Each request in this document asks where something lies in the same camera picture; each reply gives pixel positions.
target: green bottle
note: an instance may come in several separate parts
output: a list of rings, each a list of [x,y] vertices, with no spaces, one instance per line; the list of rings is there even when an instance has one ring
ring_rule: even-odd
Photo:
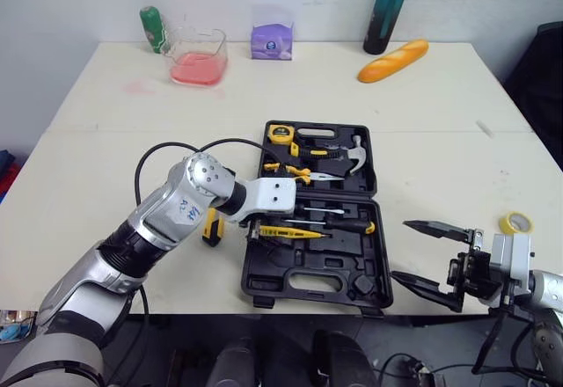
[[[166,53],[168,44],[166,43],[165,24],[160,18],[160,12],[154,6],[143,7],[139,11],[141,22],[143,22],[144,33],[149,40],[155,53]]]

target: tissue box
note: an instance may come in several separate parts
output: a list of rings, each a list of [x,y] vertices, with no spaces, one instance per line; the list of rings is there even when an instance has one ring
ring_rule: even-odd
[[[253,59],[291,60],[293,26],[255,26],[250,42]]]

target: robotic arm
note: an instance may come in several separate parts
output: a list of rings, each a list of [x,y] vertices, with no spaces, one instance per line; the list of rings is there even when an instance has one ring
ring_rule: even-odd
[[[429,236],[466,243],[469,251],[460,252],[450,261],[447,283],[453,286],[453,290],[449,293],[441,292],[436,281],[414,274],[394,271],[391,273],[393,279],[415,295],[455,312],[461,312],[465,294],[477,297],[499,316],[498,330],[507,315],[533,324],[533,349],[542,364],[545,378],[552,386],[563,385],[563,277],[530,270],[530,258],[534,256],[530,236],[522,233],[496,234],[489,253],[482,251],[483,230],[420,220],[404,224]],[[479,373],[491,345],[484,343],[473,374]],[[513,348],[511,361],[515,369],[519,369],[516,352],[517,347]],[[526,376],[530,373],[527,370],[520,372]]]
[[[112,340],[150,269],[201,223],[208,207],[240,222],[293,213],[292,178],[235,180],[207,153],[174,165],[168,180],[49,291],[37,336],[14,358],[0,387],[103,387],[100,348]]]

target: pliers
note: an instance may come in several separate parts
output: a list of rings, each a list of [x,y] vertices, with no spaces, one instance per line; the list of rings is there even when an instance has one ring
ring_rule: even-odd
[[[280,163],[269,163],[264,164],[264,170],[268,171],[277,171],[280,168]],[[329,180],[344,180],[339,176],[333,176],[332,174],[328,173],[318,173],[312,172],[311,169],[297,169],[293,165],[286,165],[285,171],[291,174],[294,174],[296,177],[294,178],[295,181],[302,181],[305,185],[309,185],[312,180],[318,181],[329,181]]]

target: white table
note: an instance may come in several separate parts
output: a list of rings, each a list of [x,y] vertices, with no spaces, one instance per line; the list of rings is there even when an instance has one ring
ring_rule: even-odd
[[[357,44],[300,43],[295,52],[293,62],[255,62],[246,44],[230,44],[224,80],[193,88],[170,83],[162,57],[140,44],[100,44],[0,206],[0,282],[16,286],[1,289],[0,308],[36,309],[76,259],[127,217],[135,165],[151,145],[232,135],[260,141],[271,119],[369,127],[392,269],[445,281],[450,258],[465,249],[403,220],[480,227],[490,245],[498,217],[517,209],[535,220],[534,267],[563,271],[561,172],[471,46],[432,44],[426,57],[377,84],[355,81],[369,61]],[[212,152],[253,178],[259,153],[246,148]],[[184,154],[155,154],[143,170],[143,195]],[[213,249],[198,233],[160,261],[145,283],[152,311],[264,312],[240,289],[244,234],[228,226]],[[387,313],[450,313],[397,283],[393,289]],[[278,300],[270,312],[357,310]],[[464,312],[486,308],[468,298]]]

